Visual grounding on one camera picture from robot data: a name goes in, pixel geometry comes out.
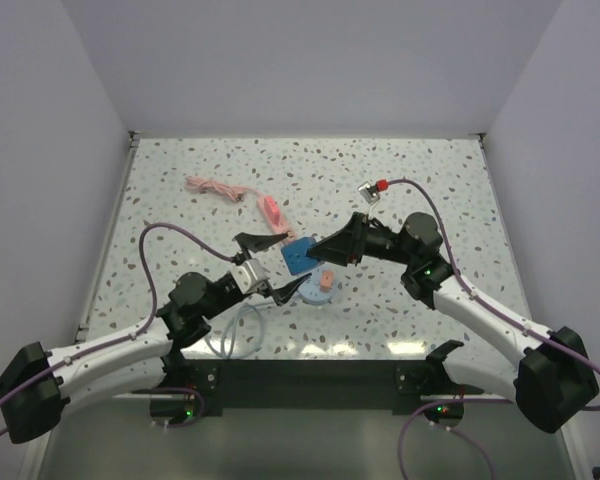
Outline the blue cube socket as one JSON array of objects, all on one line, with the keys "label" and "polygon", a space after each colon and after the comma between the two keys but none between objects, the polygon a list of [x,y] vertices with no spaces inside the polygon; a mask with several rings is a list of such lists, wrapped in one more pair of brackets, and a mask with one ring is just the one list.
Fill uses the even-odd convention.
[{"label": "blue cube socket", "polygon": [[298,238],[281,248],[281,254],[291,275],[304,274],[319,265],[319,261],[307,255],[316,243],[313,237]]}]

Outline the orange pink plug adapter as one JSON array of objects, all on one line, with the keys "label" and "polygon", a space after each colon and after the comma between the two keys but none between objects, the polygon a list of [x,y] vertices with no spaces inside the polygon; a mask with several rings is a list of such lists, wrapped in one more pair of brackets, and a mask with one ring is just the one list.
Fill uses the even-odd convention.
[{"label": "orange pink plug adapter", "polygon": [[322,272],[320,277],[320,291],[323,293],[328,293],[332,290],[334,283],[334,272],[331,270],[325,270]]}]

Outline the blue round socket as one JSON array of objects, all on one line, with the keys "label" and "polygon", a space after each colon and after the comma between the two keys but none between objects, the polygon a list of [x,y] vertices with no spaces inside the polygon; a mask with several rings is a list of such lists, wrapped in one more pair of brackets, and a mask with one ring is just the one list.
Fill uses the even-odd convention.
[{"label": "blue round socket", "polygon": [[329,275],[328,282],[323,282],[323,274],[312,275],[298,289],[298,295],[307,304],[322,306],[330,303],[338,290],[337,279]]}]

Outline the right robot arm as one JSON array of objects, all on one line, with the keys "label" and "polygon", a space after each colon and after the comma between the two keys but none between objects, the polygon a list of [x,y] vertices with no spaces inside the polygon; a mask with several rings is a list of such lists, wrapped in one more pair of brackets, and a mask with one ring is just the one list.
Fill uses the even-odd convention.
[{"label": "right robot arm", "polygon": [[553,331],[484,298],[455,274],[440,253],[442,244],[429,214],[413,213],[393,232],[377,219],[354,213],[307,255],[340,266],[356,265],[366,256],[405,266],[401,284],[414,300],[458,321],[509,363],[496,368],[467,360],[454,352],[460,342],[447,342],[425,369],[428,386],[439,393],[457,384],[477,387],[514,402],[538,429],[556,432],[600,391],[581,337],[567,327]]}]

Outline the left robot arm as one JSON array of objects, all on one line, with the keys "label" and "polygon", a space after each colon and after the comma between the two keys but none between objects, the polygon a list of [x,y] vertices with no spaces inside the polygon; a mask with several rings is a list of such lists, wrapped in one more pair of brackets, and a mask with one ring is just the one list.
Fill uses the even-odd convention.
[{"label": "left robot arm", "polygon": [[238,253],[217,256],[229,264],[226,274],[215,281],[196,272],[182,275],[164,306],[151,285],[148,317],[117,333],[51,350],[38,342],[20,348],[0,375],[5,435],[23,444],[49,432],[77,402],[78,393],[95,397],[91,385],[100,380],[108,380],[114,393],[157,386],[165,392],[180,390],[187,380],[182,351],[209,334],[213,318],[252,295],[282,306],[306,281],[301,276],[275,289],[254,257],[286,237],[237,234]]}]

